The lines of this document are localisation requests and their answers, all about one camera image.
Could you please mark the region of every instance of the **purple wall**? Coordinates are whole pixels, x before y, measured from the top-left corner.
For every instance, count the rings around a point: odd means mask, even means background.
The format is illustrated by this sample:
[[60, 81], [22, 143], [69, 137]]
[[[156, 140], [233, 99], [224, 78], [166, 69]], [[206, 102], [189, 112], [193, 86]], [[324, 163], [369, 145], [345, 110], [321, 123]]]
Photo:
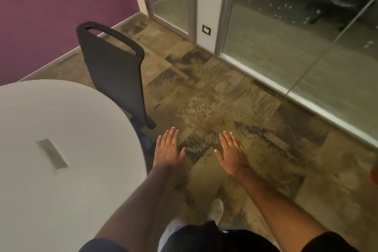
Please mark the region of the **purple wall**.
[[113, 26], [136, 0], [0, 0], [0, 85], [18, 81], [78, 46], [84, 21]]

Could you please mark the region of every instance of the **person's left arm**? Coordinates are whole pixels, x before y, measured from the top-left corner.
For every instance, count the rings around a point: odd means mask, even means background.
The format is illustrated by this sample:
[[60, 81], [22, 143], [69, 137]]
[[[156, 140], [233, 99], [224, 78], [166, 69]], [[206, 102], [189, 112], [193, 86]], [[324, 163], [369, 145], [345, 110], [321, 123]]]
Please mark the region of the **person's left arm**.
[[185, 148], [177, 151], [179, 131], [174, 127], [159, 136], [153, 169], [146, 180], [116, 210], [95, 238], [110, 240], [129, 252], [144, 252], [153, 216], [165, 184], [175, 165], [185, 156]]

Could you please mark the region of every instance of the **black sleeve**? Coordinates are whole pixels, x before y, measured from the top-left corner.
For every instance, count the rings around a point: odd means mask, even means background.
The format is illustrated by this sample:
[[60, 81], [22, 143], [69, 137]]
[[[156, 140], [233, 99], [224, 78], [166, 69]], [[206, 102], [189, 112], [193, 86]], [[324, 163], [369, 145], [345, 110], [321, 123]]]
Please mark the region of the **black sleeve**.
[[358, 250], [348, 244], [343, 237], [335, 232], [325, 232], [311, 240], [303, 247], [302, 252], [358, 252]]
[[87, 242], [79, 252], [128, 252], [122, 246], [110, 240], [95, 238]]

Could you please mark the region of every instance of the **black shirt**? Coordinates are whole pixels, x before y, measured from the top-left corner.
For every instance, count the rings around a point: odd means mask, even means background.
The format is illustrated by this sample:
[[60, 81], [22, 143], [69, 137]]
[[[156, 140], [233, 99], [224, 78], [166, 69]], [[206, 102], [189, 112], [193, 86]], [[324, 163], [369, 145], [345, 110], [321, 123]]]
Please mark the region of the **black shirt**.
[[[279, 252], [269, 240], [249, 230], [220, 231], [214, 221], [201, 226], [186, 225], [173, 233], [161, 252]], [[325, 232], [314, 238], [302, 252], [358, 252], [340, 235]], [[128, 252], [105, 239], [93, 239], [79, 252]]]

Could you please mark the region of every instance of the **wall socket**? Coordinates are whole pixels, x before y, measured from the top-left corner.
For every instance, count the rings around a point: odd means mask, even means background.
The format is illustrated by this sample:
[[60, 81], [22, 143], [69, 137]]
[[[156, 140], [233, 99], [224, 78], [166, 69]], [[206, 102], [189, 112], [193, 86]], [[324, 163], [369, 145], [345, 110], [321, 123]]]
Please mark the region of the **wall socket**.
[[202, 32], [203, 33], [206, 33], [207, 35], [210, 35], [211, 33], [211, 28], [205, 26], [205, 25], [202, 25]]

